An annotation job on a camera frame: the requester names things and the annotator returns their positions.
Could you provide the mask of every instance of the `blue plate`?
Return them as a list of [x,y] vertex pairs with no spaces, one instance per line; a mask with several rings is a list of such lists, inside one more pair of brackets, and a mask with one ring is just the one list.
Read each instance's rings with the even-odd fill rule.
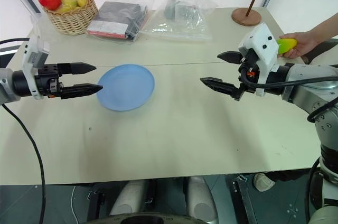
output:
[[152,95],[155,80],[152,73],[136,64],[122,64],[107,71],[99,80],[104,88],[98,91],[100,103],[112,110],[135,109]]

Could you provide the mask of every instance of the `wooden stand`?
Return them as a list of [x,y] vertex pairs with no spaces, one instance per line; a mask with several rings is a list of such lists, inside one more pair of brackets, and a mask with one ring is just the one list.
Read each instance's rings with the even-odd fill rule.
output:
[[235,9],[231,18],[240,25],[243,26],[256,26],[262,20],[260,14],[252,10],[252,6],[254,5],[255,0],[252,0],[249,8],[238,8]]

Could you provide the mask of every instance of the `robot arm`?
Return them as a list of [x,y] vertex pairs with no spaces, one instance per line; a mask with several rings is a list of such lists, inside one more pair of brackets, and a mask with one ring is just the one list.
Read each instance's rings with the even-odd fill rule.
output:
[[[321,173],[324,176],[322,206],[334,207],[328,222],[338,223],[338,69],[334,66],[277,64],[278,44],[265,23],[256,26],[240,43],[239,52],[218,55],[226,62],[239,64],[240,87],[216,78],[201,78],[209,88],[239,101],[244,92],[258,96],[281,95],[310,115],[321,141]],[[314,214],[317,223],[327,208]]]
[[84,74],[96,67],[86,63],[44,64],[48,51],[45,42],[32,36],[25,46],[22,71],[0,69],[0,105],[19,101],[24,96],[37,100],[44,96],[67,99],[88,96],[102,89],[102,86],[89,83],[64,87],[59,81],[63,74]]

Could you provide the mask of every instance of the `human hand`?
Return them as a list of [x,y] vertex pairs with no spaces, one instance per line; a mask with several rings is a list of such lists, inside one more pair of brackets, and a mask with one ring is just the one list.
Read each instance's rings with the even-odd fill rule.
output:
[[315,48],[319,44],[311,31],[285,34],[280,36],[279,38],[293,38],[297,40],[297,45],[295,47],[293,47],[291,50],[284,54],[278,55],[278,57],[283,56],[289,59],[303,56],[309,51],[312,51],[313,48]]

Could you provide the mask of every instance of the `white table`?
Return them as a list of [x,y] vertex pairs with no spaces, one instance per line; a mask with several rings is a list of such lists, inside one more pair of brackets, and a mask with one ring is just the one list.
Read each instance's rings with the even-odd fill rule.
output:
[[[211,76],[238,86],[238,67],[215,58],[222,51],[235,50],[242,35],[251,29],[232,23],[228,19],[231,11],[232,8],[216,10],[214,17],[223,24],[218,28],[231,26],[232,36],[224,32],[228,36],[224,40],[231,39],[231,44],[220,36],[213,45],[146,38],[133,45],[120,45],[100,40],[84,42],[88,40],[86,36],[70,37],[72,42],[64,39],[62,48],[55,43],[47,63],[83,61],[107,65],[88,74],[63,76],[66,86],[96,83],[111,66],[130,62],[147,65],[156,86],[145,105],[126,112],[103,108],[96,95],[42,101],[26,97],[8,104],[38,145],[46,183],[310,167],[320,154],[320,143],[304,111],[273,95],[261,98],[245,93],[237,102],[200,82],[200,77]],[[266,9],[260,11],[272,32],[281,34]],[[83,53],[72,57],[56,53],[75,47],[75,43],[83,43]],[[91,52],[97,47],[101,50],[94,58]],[[17,58],[9,65],[13,69],[18,66]],[[40,183],[38,162],[28,138],[3,109],[0,118],[0,184]]]

